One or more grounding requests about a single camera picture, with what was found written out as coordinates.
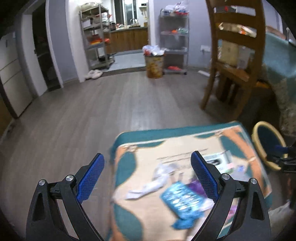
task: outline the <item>plastic bag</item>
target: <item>plastic bag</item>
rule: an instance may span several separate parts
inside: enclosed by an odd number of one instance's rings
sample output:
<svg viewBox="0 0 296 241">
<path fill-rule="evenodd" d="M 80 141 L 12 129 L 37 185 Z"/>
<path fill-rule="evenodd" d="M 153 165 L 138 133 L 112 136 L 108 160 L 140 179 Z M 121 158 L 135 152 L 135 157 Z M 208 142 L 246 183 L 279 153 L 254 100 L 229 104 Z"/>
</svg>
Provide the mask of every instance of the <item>plastic bag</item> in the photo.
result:
<svg viewBox="0 0 296 241">
<path fill-rule="evenodd" d="M 169 174 L 177 170 L 177 168 L 178 166 L 174 163 L 169 165 L 159 164 L 154 171 L 152 181 L 144 185 L 140 190 L 130 190 L 126 195 L 126 199 L 138 199 L 151 192 L 156 192 L 167 183 Z"/>
<path fill-rule="evenodd" d="M 163 56 L 165 51 L 161 50 L 158 45 L 145 45 L 142 48 L 143 54 L 145 56 Z"/>
<path fill-rule="evenodd" d="M 177 3 L 175 5 L 167 5 L 165 10 L 173 11 L 173 12 L 188 12 L 188 4 L 185 1 Z"/>
<path fill-rule="evenodd" d="M 189 229 L 203 216 L 205 198 L 192 192 L 181 182 L 175 182 L 161 194 L 163 202 L 179 217 L 172 225 L 175 229 Z"/>
</svg>

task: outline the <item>chair seat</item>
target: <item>chair seat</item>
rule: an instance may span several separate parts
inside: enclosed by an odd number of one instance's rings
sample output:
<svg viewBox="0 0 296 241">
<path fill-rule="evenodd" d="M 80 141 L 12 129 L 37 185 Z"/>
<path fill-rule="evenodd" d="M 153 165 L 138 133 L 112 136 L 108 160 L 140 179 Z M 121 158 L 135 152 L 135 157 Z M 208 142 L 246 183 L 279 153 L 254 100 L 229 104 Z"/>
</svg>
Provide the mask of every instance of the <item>chair seat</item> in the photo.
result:
<svg viewBox="0 0 296 241">
<path fill-rule="evenodd" d="M 236 69 L 231 66 L 226 66 L 223 63 L 216 63 L 216 68 L 219 72 L 225 74 L 228 78 L 232 80 L 241 79 L 244 82 L 249 81 L 249 74 L 243 69 Z"/>
</svg>

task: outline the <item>wooden kitchen cabinet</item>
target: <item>wooden kitchen cabinet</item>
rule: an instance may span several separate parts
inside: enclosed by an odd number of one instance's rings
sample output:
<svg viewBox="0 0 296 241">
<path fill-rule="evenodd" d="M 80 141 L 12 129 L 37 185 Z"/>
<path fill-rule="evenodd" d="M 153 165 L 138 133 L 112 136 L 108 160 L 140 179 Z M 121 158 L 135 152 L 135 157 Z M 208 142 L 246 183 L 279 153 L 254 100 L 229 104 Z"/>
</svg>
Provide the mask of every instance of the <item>wooden kitchen cabinet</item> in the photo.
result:
<svg viewBox="0 0 296 241">
<path fill-rule="evenodd" d="M 0 137 L 8 127 L 9 123 L 11 122 L 12 117 L 4 104 L 4 101 L 0 97 Z"/>
<path fill-rule="evenodd" d="M 107 45 L 108 54 L 142 49 L 148 44 L 148 28 L 113 31 L 110 42 Z"/>
</svg>

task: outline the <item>wall outlet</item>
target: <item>wall outlet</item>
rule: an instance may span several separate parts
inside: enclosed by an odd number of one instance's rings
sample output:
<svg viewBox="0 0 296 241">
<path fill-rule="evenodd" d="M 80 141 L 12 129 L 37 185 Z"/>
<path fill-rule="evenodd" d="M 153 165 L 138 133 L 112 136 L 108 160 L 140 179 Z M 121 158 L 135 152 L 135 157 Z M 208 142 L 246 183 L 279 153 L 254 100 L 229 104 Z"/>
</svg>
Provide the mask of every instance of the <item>wall outlet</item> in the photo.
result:
<svg viewBox="0 0 296 241">
<path fill-rule="evenodd" d="M 211 52 L 211 47 L 210 46 L 206 46 L 206 45 L 201 45 L 200 46 L 200 51 L 210 53 Z"/>
</svg>

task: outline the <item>rolling cart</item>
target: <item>rolling cart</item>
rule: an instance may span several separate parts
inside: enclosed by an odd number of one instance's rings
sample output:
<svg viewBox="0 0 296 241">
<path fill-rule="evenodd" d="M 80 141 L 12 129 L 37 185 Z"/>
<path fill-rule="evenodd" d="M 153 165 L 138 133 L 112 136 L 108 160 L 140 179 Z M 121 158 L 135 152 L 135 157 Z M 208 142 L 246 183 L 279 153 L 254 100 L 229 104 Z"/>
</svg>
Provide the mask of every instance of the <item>rolling cart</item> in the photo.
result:
<svg viewBox="0 0 296 241">
<path fill-rule="evenodd" d="M 81 31 L 83 37 L 84 50 L 89 69 L 109 68 L 114 63 L 114 58 L 107 54 L 107 44 L 105 36 L 111 39 L 111 29 L 108 9 L 101 4 L 80 11 Z M 98 43 L 90 44 L 89 40 L 95 41 L 95 38 L 101 38 Z M 100 49 L 103 49 L 103 55 L 100 56 Z"/>
<path fill-rule="evenodd" d="M 164 74 L 187 74 L 189 52 L 189 13 L 178 15 L 164 9 L 160 11 L 160 48 L 165 50 Z"/>
</svg>

